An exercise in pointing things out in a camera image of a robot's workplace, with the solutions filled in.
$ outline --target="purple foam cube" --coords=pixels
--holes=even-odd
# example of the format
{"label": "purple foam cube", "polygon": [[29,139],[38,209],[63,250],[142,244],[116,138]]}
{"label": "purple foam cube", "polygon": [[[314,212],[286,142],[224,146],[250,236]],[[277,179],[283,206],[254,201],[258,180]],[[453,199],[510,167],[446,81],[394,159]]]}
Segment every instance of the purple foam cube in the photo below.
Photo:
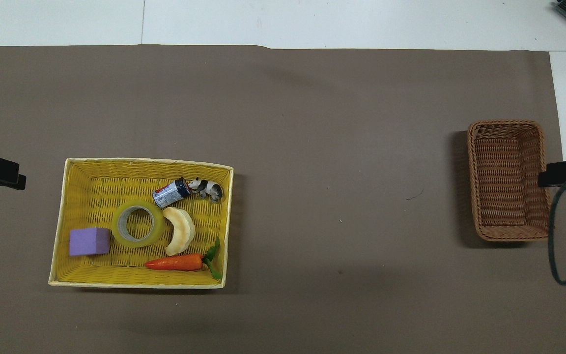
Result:
{"label": "purple foam cube", "polygon": [[111,231],[103,227],[73,229],[69,233],[69,255],[101,255],[108,253]]}

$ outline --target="black cable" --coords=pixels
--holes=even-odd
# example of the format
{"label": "black cable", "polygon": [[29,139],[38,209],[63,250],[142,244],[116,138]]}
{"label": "black cable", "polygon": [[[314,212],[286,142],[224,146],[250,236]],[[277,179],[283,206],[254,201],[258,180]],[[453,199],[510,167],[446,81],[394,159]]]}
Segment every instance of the black cable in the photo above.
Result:
{"label": "black cable", "polygon": [[562,193],[566,190],[566,181],[560,186],[560,189],[554,195],[552,200],[552,210],[550,210],[550,223],[548,231],[547,248],[550,257],[550,268],[552,269],[552,275],[556,282],[560,285],[566,285],[566,280],[561,280],[558,274],[558,269],[556,267],[556,259],[554,258],[554,216],[556,214],[556,206],[559,202]]}

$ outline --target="white table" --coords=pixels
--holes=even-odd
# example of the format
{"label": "white table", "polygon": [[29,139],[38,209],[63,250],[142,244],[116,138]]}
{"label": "white table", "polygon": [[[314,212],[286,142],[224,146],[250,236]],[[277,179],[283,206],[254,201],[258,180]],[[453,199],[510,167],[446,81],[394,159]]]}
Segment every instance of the white table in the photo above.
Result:
{"label": "white table", "polygon": [[0,45],[546,50],[566,159],[566,20],[552,6],[548,0],[0,0]]}

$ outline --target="basket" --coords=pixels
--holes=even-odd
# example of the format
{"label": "basket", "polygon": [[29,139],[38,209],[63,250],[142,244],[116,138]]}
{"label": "basket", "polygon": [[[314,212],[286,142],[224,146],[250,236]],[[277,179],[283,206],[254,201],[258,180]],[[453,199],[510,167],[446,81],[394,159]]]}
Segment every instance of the basket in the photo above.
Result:
{"label": "basket", "polygon": [[539,124],[476,121],[468,135],[471,206],[478,235],[491,241],[546,239],[550,197],[537,183],[545,169]]}
{"label": "basket", "polygon": [[[216,280],[208,269],[199,271],[159,271],[147,269],[145,262],[166,257],[173,227],[146,247],[121,246],[111,239],[105,255],[69,256],[69,232],[86,227],[110,228],[113,213],[129,200],[153,203],[151,192],[175,179],[200,177],[215,181],[224,195],[218,203],[190,195],[171,206],[186,210],[196,226],[196,235],[187,253],[206,253],[220,239],[213,265],[222,273]],[[73,287],[121,287],[163,289],[214,289],[226,284],[229,216],[233,189],[233,168],[218,164],[155,159],[67,159],[62,184],[60,214],[54,243],[50,285]],[[130,217],[127,227],[133,237],[150,229],[149,217]]]}

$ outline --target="yellow basket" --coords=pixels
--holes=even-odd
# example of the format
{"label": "yellow basket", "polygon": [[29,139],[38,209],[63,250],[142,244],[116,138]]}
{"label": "yellow basket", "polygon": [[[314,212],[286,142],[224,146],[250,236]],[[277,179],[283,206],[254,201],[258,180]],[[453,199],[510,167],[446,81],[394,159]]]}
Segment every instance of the yellow basket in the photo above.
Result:
{"label": "yellow basket", "polygon": [[[150,246],[124,247],[111,239],[110,252],[105,255],[69,256],[72,229],[110,229],[113,213],[121,204],[129,200],[153,203],[153,190],[180,177],[186,180],[200,177],[222,186],[224,195],[219,203],[194,194],[171,205],[186,210],[196,226],[196,235],[182,254],[204,254],[215,244],[216,238],[220,239],[213,265],[222,273],[222,280],[214,279],[207,269],[159,271],[143,266],[145,262],[166,256],[164,248],[173,231],[166,219],[166,230]],[[232,191],[233,168],[218,164],[131,158],[67,159],[49,284],[160,289],[224,287]],[[134,237],[142,237],[150,225],[148,217],[130,217],[127,227]]]}

